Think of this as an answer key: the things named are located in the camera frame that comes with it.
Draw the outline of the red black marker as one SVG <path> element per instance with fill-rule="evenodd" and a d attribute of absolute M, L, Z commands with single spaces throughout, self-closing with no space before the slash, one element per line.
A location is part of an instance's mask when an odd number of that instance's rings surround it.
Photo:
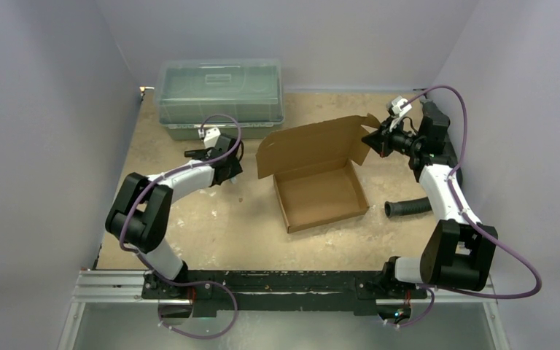
<path fill-rule="evenodd" d="M 193 149 L 184 152 L 186 158 L 195 160 L 206 159 L 209 156 L 210 149 Z"/>

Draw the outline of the brown cardboard box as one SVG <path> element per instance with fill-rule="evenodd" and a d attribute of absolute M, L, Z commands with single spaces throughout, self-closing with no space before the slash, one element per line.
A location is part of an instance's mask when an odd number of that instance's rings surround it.
<path fill-rule="evenodd" d="M 272 178 L 288 233 L 367 213 L 355 168 L 370 151 L 362 137 L 379 125 L 371 114 L 352 115 L 274 131 L 261 141 L 257 176 Z"/>

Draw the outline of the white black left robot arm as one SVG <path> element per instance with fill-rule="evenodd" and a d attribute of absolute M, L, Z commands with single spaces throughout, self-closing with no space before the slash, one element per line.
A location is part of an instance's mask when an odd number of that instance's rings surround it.
<path fill-rule="evenodd" d="M 207 187 L 219 186 L 241 174 L 242 140 L 220 133 L 206 136 L 201 149 L 184 152 L 187 163 L 164 174 L 125 177 L 107 214 L 105 229 L 126 251 L 160 279 L 160 289 L 180 298 L 188 288 L 188 267 L 166 240 L 171 205 Z"/>

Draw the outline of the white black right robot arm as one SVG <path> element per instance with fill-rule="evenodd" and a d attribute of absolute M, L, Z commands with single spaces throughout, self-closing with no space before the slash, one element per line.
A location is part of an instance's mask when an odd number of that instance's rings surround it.
<path fill-rule="evenodd" d="M 396 97 L 387 105 L 389 117 L 362 138 L 381 157 L 393 152 L 408 156 L 409 167 L 438 220 L 421 256 L 392 257 L 384 266 L 380 286 L 391 297 L 406 291 L 409 284 L 480 291 L 488 280 L 496 246 L 479 230 L 492 237 L 497 237 L 497 231 L 482 225 L 472 213 L 460 189 L 460 177 L 452 171 L 458 157 L 448 137 L 449 118 L 431 101 L 422 106 L 419 129 L 405 131 L 411 105 Z"/>

